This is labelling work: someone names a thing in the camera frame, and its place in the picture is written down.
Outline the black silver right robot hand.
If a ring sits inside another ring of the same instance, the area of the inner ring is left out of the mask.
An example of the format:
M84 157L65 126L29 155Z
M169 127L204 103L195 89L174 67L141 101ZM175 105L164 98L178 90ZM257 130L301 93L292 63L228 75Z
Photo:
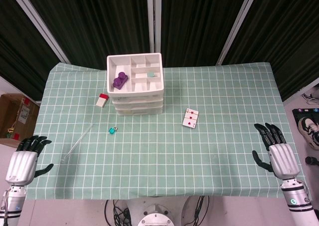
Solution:
M270 162L265 163L259 158L258 153L253 150L252 155L255 163L268 172L273 173L281 180L288 180L300 173L294 152L287 144L282 131L273 124L265 125L256 123L254 127L262 137Z

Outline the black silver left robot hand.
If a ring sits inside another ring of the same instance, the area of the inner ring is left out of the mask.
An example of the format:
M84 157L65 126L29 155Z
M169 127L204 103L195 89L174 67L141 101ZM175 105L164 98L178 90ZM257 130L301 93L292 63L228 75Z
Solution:
M41 170L36 166L40 153L50 143L46 136L34 135L23 139L11 156L5 181L10 185L27 186L33 179L48 173L53 164Z

